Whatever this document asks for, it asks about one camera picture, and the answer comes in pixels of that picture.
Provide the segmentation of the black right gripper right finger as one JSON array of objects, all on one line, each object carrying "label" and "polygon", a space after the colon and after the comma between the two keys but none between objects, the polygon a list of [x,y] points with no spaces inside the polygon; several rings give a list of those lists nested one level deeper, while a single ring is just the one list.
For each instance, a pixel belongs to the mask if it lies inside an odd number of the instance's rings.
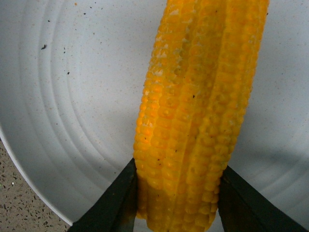
[{"label": "black right gripper right finger", "polygon": [[229,166],[221,177],[218,211],[225,232],[307,232]]}]

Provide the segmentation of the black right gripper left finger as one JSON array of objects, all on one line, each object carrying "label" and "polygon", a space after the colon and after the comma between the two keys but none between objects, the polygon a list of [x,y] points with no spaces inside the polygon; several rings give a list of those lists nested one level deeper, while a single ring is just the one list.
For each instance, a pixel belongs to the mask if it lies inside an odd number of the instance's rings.
[{"label": "black right gripper left finger", "polygon": [[137,173],[134,159],[97,202],[68,229],[70,232],[132,232],[137,214]]}]

